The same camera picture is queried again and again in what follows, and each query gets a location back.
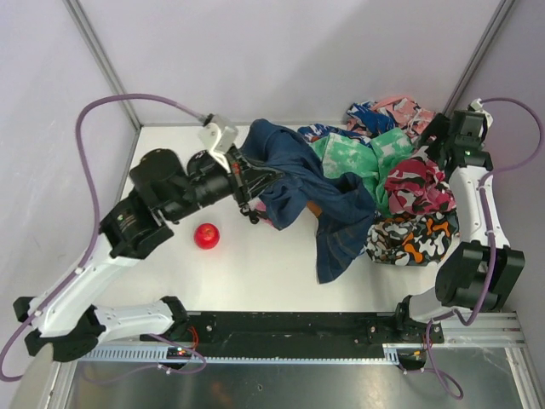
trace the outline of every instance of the dark blue fabric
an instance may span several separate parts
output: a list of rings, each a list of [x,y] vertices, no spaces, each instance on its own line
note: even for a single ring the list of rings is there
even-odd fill
[[[250,126],[241,151],[285,173],[260,196],[276,228],[288,227],[309,200],[322,209],[316,233],[318,281],[336,279],[363,250],[373,223],[375,203],[361,178],[354,173],[325,178],[319,157],[300,134],[265,119]]]

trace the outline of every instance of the red apple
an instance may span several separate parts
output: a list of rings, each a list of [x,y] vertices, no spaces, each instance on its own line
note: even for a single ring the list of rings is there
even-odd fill
[[[201,249],[213,249],[220,241],[220,231],[212,223],[201,224],[193,236],[195,244]]]

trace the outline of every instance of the blue patterned cloth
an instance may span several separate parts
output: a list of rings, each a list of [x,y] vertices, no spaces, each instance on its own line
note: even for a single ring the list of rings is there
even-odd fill
[[[308,201],[320,207],[316,233],[318,281],[328,283],[339,277],[361,253],[374,220],[375,202],[361,177],[346,173],[338,179],[327,179],[320,158],[300,134],[265,119],[250,126],[241,152],[285,173],[260,196],[275,228],[288,227]]]
[[[313,124],[300,127],[298,132],[303,135],[307,142],[315,142],[330,134],[338,134],[358,140],[361,144],[371,147],[370,140],[372,138],[397,126],[390,115],[371,111],[374,105],[374,101],[352,104],[347,110],[347,116],[349,117],[348,130],[342,130],[335,126]]]

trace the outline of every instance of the brown object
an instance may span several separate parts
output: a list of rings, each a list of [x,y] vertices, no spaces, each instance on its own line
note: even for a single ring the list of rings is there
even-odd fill
[[[318,206],[317,204],[315,204],[314,202],[312,201],[308,201],[307,202],[307,208],[316,216],[316,217],[320,217],[320,215],[322,214],[322,209],[320,209],[320,206]]]

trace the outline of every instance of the red patterned cloth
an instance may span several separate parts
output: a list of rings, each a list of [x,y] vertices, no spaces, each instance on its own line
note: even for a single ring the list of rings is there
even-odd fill
[[[393,214],[428,215],[456,207],[445,173],[427,157],[426,148],[422,147],[390,171],[384,188]]]

